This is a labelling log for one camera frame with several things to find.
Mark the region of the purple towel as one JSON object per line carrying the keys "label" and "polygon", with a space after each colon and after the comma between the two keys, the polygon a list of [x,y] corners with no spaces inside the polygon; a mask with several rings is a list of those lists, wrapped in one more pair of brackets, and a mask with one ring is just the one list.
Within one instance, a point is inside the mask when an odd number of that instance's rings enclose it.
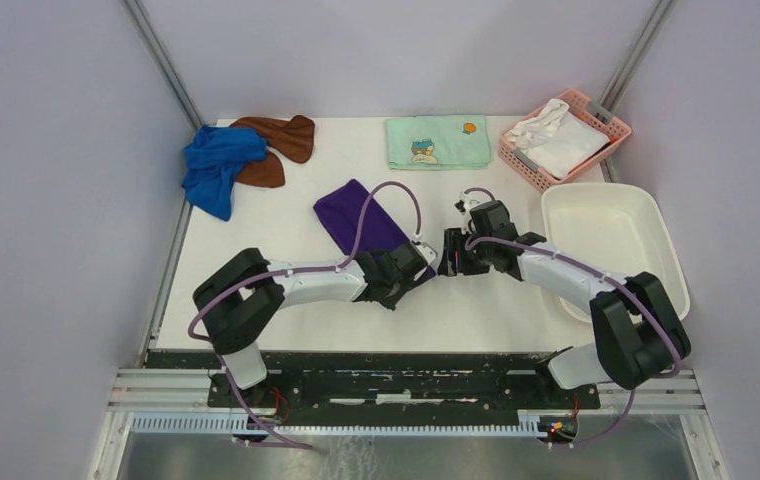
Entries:
{"label": "purple towel", "polygon": [[409,196],[415,208],[415,237],[419,238],[423,226],[420,204],[412,189],[398,181],[383,182],[369,191],[358,180],[351,179],[313,205],[322,227],[346,258],[353,247],[357,248],[358,253],[392,251],[412,239],[374,199],[380,190],[392,187]]}

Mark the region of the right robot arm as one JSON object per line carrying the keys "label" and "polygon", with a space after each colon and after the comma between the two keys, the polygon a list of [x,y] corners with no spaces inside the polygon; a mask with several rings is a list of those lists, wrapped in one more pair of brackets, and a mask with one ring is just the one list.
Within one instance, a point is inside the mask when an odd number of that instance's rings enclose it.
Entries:
{"label": "right robot arm", "polygon": [[558,408],[586,384],[613,382],[633,390],[681,370],[691,341],[657,276],[606,272],[542,235],[520,234],[499,200],[463,196],[455,207],[463,223],[444,232],[439,275],[499,272],[558,296],[591,320],[591,343],[557,351],[539,366],[533,392],[541,405]]}

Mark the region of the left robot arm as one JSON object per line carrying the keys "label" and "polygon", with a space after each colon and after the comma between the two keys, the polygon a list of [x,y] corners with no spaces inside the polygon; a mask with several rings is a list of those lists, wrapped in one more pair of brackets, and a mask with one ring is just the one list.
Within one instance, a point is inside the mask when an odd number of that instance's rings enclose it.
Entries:
{"label": "left robot arm", "polygon": [[281,262],[240,251],[192,294],[208,341],[231,374],[234,396],[263,404],[271,384],[257,340],[276,313],[324,301],[377,303],[393,310],[437,260],[425,242],[320,262]]}

